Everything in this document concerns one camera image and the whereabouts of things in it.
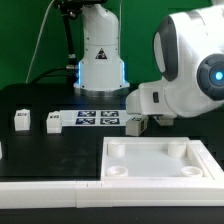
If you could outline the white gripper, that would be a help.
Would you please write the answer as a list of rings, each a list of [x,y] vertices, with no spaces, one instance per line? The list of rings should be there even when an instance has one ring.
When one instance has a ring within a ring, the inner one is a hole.
[[[154,116],[154,119],[160,126],[172,126],[176,114],[166,102],[165,85],[166,82],[140,84],[137,90],[127,96],[126,112],[128,114],[157,115]]]

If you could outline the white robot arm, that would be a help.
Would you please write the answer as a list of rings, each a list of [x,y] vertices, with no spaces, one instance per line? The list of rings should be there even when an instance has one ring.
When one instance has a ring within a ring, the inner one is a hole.
[[[162,126],[224,105],[224,0],[208,8],[170,14],[153,39],[162,78],[142,83],[126,98],[129,114],[149,115]],[[76,91],[108,96],[129,87],[118,53],[118,19],[99,4],[82,7],[84,57]]]

